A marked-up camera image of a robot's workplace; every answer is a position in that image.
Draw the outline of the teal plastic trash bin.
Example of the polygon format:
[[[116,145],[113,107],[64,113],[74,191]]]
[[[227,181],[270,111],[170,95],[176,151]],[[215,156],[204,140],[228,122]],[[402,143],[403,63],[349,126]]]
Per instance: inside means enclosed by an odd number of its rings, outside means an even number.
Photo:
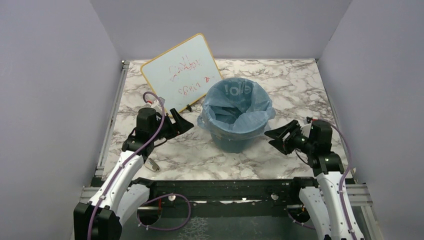
[[[259,136],[261,136],[268,125],[260,126],[254,129],[236,129],[211,131],[210,135],[214,144],[227,153],[241,153],[249,148]]]

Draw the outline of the blue plastic trash bag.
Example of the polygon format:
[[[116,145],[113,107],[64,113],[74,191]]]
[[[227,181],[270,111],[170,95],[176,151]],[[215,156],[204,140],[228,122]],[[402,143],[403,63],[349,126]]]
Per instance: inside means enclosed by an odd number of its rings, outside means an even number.
[[[231,77],[209,89],[197,125],[215,136],[242,140],[263,134],[275,116],[273,101],[259,83]]]

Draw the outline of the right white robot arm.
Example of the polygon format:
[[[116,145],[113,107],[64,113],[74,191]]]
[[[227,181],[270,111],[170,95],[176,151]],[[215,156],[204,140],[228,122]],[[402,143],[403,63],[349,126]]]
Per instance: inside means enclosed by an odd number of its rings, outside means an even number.
[[[302,203],[321,240],[363,240],[347,193],[344,168],[340,156],[332,151],[336,127],[323,119],[309,118],[308,135],[297,120],[265,131],[269,144],[284,155],[300,151],[307,157],[313,177],[295,177],[288,190],[289,199]]]

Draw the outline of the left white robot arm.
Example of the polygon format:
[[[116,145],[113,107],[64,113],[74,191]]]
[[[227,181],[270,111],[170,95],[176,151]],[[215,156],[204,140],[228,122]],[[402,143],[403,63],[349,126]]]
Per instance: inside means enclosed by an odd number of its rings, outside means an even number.
[[[155,141],[173,139],[194,127],[174,108],[170,112],[168,116],[152,107],[138,111],[136,125],[124,141],[112,172],[88,202],[79,202],[73,210],[76,240],[118,240],[133,212],[142,204],[155,203],[154,188],[131,185],[131,181],[154,150]]]

